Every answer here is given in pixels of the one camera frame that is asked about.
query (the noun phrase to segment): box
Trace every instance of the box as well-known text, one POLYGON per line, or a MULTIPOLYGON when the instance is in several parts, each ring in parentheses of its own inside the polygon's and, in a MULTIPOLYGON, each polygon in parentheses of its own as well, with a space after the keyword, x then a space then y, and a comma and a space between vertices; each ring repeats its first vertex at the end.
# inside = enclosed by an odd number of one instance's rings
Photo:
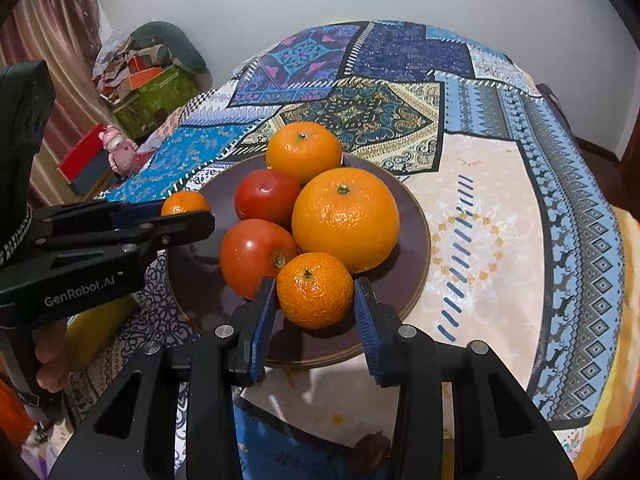
POLYGON ((118 86, 118 95, 120 99, 124 99, 131 92, 140 88, 142 85, 145 85, 161 73, 162 68, 155 66, 127 76, 127 78, 118 86))
POLYGON ((139 139, 157 130, 171 112, 198 94, 193 79, 172 66, 131 92, 113 112, 126 134, 139 139))
POLYGON ((58 171, 78 196, 90 198, 92 189, 104 179, 114 180, 109 153, 102 148, 99 137, 103 131, 104 126, 97 124, 69 150, 58 165, 58 171))
POLYGON ((127 67, 129 68, 129 72, 132 74, 141 72, 142 70, 146 70, 152 66, 151 56, 133 56, 127 61, 127 67))

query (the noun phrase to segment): striped curtain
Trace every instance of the striped curtain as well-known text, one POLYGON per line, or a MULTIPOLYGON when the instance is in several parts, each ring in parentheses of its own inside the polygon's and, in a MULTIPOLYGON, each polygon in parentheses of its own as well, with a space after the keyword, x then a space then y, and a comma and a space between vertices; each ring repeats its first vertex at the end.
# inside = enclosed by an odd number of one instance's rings
POLYGON ((100 50, 98 28, 96 0, 20 0, 0 27, 0 65, 44 59, 56 88, 56 103, 31 169, 33 205, 78 199, 57 165, 96 124, 110 122, 91 80, 100 50))

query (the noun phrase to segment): pink toy figure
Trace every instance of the pink toy figure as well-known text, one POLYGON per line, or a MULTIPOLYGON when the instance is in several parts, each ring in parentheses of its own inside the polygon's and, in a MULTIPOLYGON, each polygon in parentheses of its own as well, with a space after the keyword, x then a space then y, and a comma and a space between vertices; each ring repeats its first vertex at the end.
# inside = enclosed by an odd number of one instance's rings
POLYGON ((109 124, 106 129, 98 134, 105 150, 109 152, 109 164, 114 173, 128 178, 131 174, 131 166, 136 156, 138 145, 126 137, 117 126, 109 124))

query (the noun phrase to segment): orange box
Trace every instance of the orange box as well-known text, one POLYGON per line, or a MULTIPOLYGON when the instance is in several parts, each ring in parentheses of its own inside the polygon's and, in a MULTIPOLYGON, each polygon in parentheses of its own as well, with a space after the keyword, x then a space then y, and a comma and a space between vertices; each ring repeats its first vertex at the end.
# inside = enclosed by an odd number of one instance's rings
POLYGON ((124 99, 135 89, 145 85, 161 73, 162 68, 155 66, 153 68, 147 68, 146 70, 141 70, 140 72, 131 74, 118 86, 118 95, 120 96, 120 99, 124 99))
POLYGON ((136 72, 142 72, 147 68, 151 68, 151 56, 134 56, 127 61, 129 72, 135 74, 136 72))

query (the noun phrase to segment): screw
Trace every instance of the screw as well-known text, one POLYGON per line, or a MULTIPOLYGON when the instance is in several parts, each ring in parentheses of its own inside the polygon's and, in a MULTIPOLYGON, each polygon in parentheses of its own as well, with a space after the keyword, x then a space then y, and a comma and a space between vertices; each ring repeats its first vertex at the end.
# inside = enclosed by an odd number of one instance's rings
POLYGON ((142 345, 142 351, 147 355, 153 355, 162 348, 162 343, 159 341, 148 341, 142 345))
POLYGON ((489 351, 489 345, 476 339, 471 342, 471 350, 478 355, 484 355, 489 351))
POLYGON ((224 339, 225 337, 229 337, 230 335, 233 335, 233 333, 234 333, 234 328, 231 325, 220 325, 216 329, 216 335, 220 339, 224 339))
POLYGON ((413 325, 401 325, 398 327, 398 333, 402 337, 411 339, 413 336, 415 336, 418 333, 418 331, 413 325))

